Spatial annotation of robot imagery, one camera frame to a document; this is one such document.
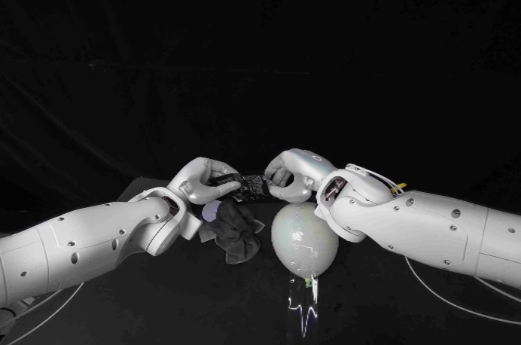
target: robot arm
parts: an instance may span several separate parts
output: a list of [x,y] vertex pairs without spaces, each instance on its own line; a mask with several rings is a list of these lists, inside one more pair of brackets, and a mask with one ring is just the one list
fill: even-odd
[[208,203],[240,187],[211,188],[210,176],[236,173],[223,162],[194,159],[167,188],[152,188],[129,202],[77,209],[0,239],[0,307],[66,289],[113,270],[133,253],[158,256],[201,225],[190,201]]
[[302,170],[313,156],[285,167],[319,182],[315,214],[341,238],[357,243],[370,236],[423,264],[521,288],[521,216],[420,191],[393,193],[395,184],[352,164],[313,178]]

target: balloon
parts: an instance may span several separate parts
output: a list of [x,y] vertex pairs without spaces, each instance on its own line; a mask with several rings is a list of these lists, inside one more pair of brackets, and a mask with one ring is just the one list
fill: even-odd
[[315,204],[290,203],[276,213],[272,245],[287,270],[306,281],[318,277],[334,262],[338,235],[313,214]]

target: white cable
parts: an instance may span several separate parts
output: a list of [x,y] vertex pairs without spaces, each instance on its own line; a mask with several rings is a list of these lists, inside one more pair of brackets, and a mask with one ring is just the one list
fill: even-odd
[[11,341],[7,345],[13,345],[14,343],[17,343],[33,331],[37,330],[37,328],[50,320],[51,316],[63,309],[64,305],[67,304],[67,302],[73,299],[73,295],[77,293],[79,289],[82,288],[83,283],[77,286],[76,291],[73,292],[73,294],[70,295],[69,299],[64,301],[64,304],[62,305],[62,307],[54,311],[54,313],[46,318],[46,320],[41,322],[41,324],[23,336],[20,336],[14,341]]
[[492,290],[496,290],[503,296],[506,296],[508,298],[511,298],[512,300],[516,300],[518,302],[521,302],[521,299],[516,298],[515,296],[512,296],[511,294],[506,294],[506,292],[503,292],[502,290],[499,290],[496,287],[493,287],[489,283],[486,283],[480,278],[477,278],[476,276],[473,276],[473,278],[480,281],[480,283],[483,283]]
[[4,328],[11,322],[14,322],[21,316],[26,316],[31,311],[34,311],[63,290],[57,290],[34,307],[30,307],[18,316],[13,317],[8,321],[0,324],[0,328]]
[[426,283],[421,281],[420,276],[416,274],[414,269],[413,269],[413,266],[410,265],[408,259],[407,259],[405,257],[404,257],[404,260],[407,261],[408,268],[410,268],[410,270],[411,270],[411,272],[413,272],[413,274],[414,274],[414,276],[416,276],[416,278],[417,278],[417,281],[423,284],[423,286],[424,286],[426,289],[433,293],[433,295],[434,295],[440,300],[443,300],[449,305],[453,305],[459,310],[463,310],[463,311],[466,311],[467,313],[473,313],[473,314],[477,315],[477,316],[486,317],[486,318],[490,319],[490,320],[496,320],[496,321],[500,321],[500,322],[506,322],[506,323],[509,323],[509,324],[521,325],[521,322],[518,322],[518,321],[511,321],[511,320],[498,319],[496,317],[483,315],[482,313],[476,313],[475,311],[467,310],[465,307],[460,307],[460,306],[457,306],[456,304],[453,304],[450,301],[444,300],[444,299],[434,293],[434,291],[430,290],[430,287],[429,287],[429,286],[426,285]]

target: dark surface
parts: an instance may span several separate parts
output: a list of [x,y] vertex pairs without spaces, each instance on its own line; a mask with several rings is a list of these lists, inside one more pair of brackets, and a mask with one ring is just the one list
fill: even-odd
[[[119,200],[167,183],[136,179]],[[161,256],[132,255],[115,271],[86,282],[18,344],[283,344],[289,272],[270,241],[272,219],[283,205],[247,205],[266,225],[257,234],[260,251],[247,262],[227,265],[213,241],[178,238]],[[475,279],[413,266],[452,302],[521,320],[521,306]],[[74,288],[20,320],[5,342],[47,318]],[[321,344],[503,343],[519,331],[518,325],[482,319],[441,302],[413,278],[403,257],[371,239],[339,241],[336,258],[319,277],[318,304]]]

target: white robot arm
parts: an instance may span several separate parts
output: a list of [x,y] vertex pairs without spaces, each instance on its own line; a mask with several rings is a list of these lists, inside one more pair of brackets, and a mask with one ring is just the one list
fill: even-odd
[[[323,175],[325,163],[309,151],[285,151],[266,169],[270,193],[303,202],[312,182],[315,215],[341,238],[357,243],[370,236],[387,251],[423,264],[521,289],[519,215],[420,191],[403,192],[354,164],[345,169],[331,165]],[[286,188],[276,185],[280,170],[295,175]]]
[[133,253],[158,256],[178,235],[190,240],[201,225],[190,202],[204,204],[240,187],[207,187],[210,176],[236,173],[198,157],[165,188],[129,202],[77,209],[0,239],[0,307],[74,286],[113,270]]

